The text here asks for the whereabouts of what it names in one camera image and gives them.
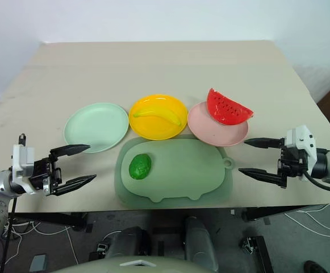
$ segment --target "white wall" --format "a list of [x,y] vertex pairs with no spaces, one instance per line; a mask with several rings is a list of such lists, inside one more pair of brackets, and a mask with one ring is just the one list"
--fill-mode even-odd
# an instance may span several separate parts
[[0,0],[0,94],[44,42],[273,40],[315,101],[330,90],[328,0]]

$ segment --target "table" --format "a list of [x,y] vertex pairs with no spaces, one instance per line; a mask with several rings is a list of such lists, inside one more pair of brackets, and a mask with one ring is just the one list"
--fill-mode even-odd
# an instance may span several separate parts
[[[269,41],[130,42],[43,44],[0,99],[0,169],[11,166],[12,145],[20,133],[35,148],[35,159],[65,145],[66,120],[79,108],[112,102],[127,112],[154,93],[179,98],[189,110],[215,88],[250,107],[248,138],[280,138],[306,124],[318,147],[330,150],[330,124],[281,52]],[[114,191],[114,167],[123,144],[137,135],[129,129],[114,148],[59,160],[64,180],[97,174],[66,195],[24,195],[17,212],[126,210]],[[246,144],[226,148],[237,168],[276,172],[278,149]],[[330,202],[330,192],[289,179],[287,189],[233,171],[231,198],[213,207],[312,205]]]

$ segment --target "cutting board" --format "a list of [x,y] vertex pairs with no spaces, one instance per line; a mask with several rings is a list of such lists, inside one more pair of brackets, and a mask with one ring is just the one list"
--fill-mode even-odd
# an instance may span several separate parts
[[[129,164],[142,153],[149,154],[152,168],[146,178],[135,180],[129,175]],[[163,141],[132,139],[119,153],[115,192],[124,205],[134,209],[217,204],[229,198],[233,185],[224,158],[223,148],[193,135]]]

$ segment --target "green fruit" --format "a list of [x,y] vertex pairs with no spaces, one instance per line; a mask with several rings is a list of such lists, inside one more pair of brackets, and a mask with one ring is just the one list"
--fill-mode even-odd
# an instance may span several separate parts
[[136,155],[130,164],[130,176],[133,179],[143,179],[151,170],[151,158],[148,154]]

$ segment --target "red watermelon flesh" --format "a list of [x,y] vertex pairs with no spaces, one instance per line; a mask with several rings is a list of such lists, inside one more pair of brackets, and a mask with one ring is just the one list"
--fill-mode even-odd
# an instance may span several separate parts
[[206,105],[210,116],[225,125],[236,125],[253,116],[253,111],[230,100],[213,88],[210,89]]

